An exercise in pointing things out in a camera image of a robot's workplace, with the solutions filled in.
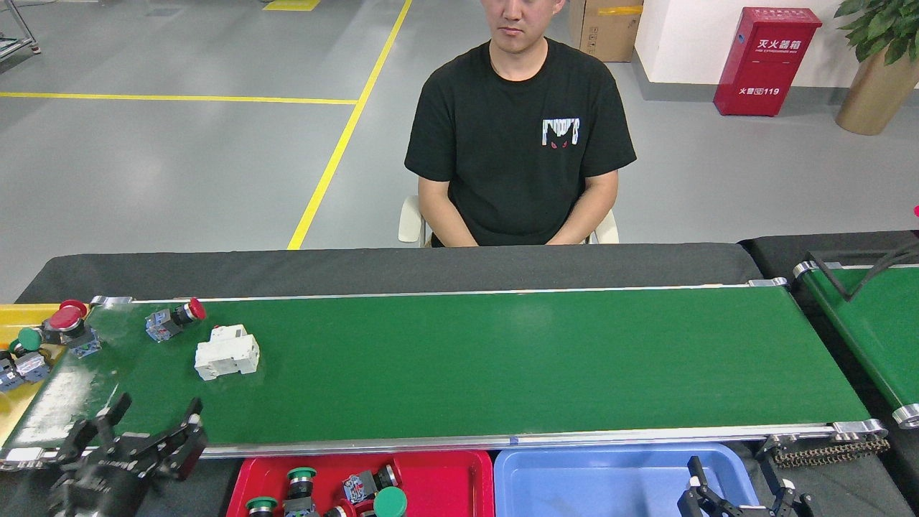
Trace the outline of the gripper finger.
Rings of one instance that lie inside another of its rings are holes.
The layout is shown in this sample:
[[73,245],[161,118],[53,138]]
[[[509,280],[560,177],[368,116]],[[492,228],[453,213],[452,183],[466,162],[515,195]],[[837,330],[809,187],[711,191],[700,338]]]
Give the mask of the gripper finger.
[[691,456],[687,462],[690,481],[689,487],[678,500],[681,516],[740,516],[740,509],[722,498],[709,487],[708,478],[699,456]]
[[770,456],[760,456],[760,468],[775,501],[769,513],[772,516],[815,516],[811,507],[811,494],[798,493],[788,479],[779,478],[777,467]]

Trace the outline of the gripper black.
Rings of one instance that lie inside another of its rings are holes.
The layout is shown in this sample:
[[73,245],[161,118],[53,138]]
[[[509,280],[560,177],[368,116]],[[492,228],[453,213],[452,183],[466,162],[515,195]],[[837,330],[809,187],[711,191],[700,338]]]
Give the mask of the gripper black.
[[[134,516],[150,490],[152,472],[172,478],[190,476],[207,446],[202,401],[191,399],[179,424],[137,445],[136,459],[105,458],[115,452],[113,428],[131,402],[129,394],[122,393],[114,406],[105,406],[95,418],[73,423],[57,452],[58,464],[69,465],[63,465],[50,490],[48,516]],[[82,457],[96,437],[101,449]]]

